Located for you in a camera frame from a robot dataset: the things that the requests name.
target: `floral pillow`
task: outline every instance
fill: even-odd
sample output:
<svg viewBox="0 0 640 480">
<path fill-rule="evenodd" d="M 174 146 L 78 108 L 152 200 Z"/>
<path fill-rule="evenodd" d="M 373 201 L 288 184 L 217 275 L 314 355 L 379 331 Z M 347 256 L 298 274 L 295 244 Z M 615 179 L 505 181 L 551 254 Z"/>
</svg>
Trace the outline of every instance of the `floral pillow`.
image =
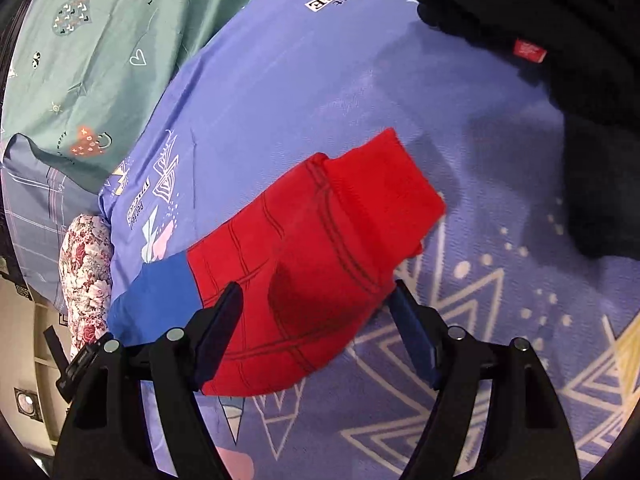
<svg viewBox="0 0 640 480">
<path fill-rule="evenodd" d="M 107 332 L 112 256 L 109 228 L 100 217 L 80 215 L 71 222 L 59 262 L 71 330 L 71 359 L 85 344 Z"/>
</svg>

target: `wall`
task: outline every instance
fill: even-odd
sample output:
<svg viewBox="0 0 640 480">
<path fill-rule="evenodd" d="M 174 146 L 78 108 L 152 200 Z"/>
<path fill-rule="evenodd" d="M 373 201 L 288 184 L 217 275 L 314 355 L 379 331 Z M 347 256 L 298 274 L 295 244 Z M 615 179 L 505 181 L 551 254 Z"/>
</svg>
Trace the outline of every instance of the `wall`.
<svg viewBox="0 0 640 480">
<path fill-rule="evenodd" d="M 33 360 L 35 309 L 33 302 L 16 293 L 13 283 L 0 278 L 0 411 L 25 447 L 52 455 L 45 425 L 18 413 L 15 405 L 14 387 L 38 391 Z"/>
<path fill-rule="evenodd" d="M 49 433 L 49 439 L 56 442 L 60 437 L 62 425 L 66 419 L 66 409 L 68 404 L 65 399 L 60 396 L 56 388 L 56 381 L 60 377 L 60 372 L 53 362 L 53 357 L 47 347 L 44 339 L 44 332 L 49 326 L 52 326 L 60 339 L 62 348 L 69 358 L 69 349 L 71 348 L 71 333 L 68 327 L 62 326 L 58 322 L 58 312 L 52 308 L 44 306 L 36 306 L 35 317 L 35 350 L 34 354 L 41 361 L 36 363 L 36 380 L 38 381 L 38 394 L 40 395 L 40 403 L 44 415 L 44 422 Z"/>
</svg>

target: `black garment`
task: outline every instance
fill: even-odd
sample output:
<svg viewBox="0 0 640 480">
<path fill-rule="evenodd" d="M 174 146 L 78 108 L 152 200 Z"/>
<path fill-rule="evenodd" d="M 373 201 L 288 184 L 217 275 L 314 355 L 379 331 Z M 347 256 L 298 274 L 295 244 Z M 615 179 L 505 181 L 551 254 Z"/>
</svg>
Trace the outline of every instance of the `black garment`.
<svg viewBox="0 0 640 480">
<path fill-rule="evenodd" d="M 547 50 L 565 116 L 568 230 L 587 256 L 640 260 L 640 34 L 610 0 L 418 0 L 420 18 L 470 43 Z"/>
</svg>

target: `purple bedsheet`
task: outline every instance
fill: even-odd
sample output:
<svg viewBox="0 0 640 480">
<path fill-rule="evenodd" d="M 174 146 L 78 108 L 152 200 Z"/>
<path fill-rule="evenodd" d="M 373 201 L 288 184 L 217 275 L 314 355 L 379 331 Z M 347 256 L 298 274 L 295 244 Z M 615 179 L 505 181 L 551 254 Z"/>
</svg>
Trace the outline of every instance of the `purple bedsheet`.
<svg viewBox="0 0 640 480">
<path fill-rule="evenodd" d="M 253 0 L 188 62 L 102 190 L 114 295 L 306 156 L 340 155 L 387 126 L 447 203 L 424 254 L 398 276 L 449 324 L 532 342 L 588 471 L 640 397 L 640 262 L 575 251 L 562 115 L 536 67 L 430 29 L 412 0 Z M 125 314 L 145 339 L 142 314 Z M 243 480 L 396 479 L 433 401 L 384 310 L 290 390 L 198 398 Z M 171 471 L 147 387 L 145 405 L 156 460 Z M 478 453 L 487 406 L 484 388 L 461 470 Z"/>
</svg>

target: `black strap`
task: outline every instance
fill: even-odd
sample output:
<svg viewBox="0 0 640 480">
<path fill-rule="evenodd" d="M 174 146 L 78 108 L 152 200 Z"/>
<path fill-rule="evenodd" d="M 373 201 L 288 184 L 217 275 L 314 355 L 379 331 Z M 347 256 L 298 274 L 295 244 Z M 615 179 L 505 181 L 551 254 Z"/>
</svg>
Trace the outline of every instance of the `black strap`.
<svg viewBox="0 0 640 480">
<path fill-rule="evenodd" d="M 53 326 L 47 328 L 44 332 L 44 339 L 47 341 L 47 346 L 49 347 L 49 351 L 53 356 L 53 360 L 56 362 L 58 366 L 58 370 L 60 370 L 60 374 L 64 375 L 66 371 L 66 367 L 69 366 L 69 361 L 66 358 L 65 351 L 62 349 L 62 344 L 60 343 L 60 338 L 58 338 L 58 334 L 53 329 Z"/>
</svg>

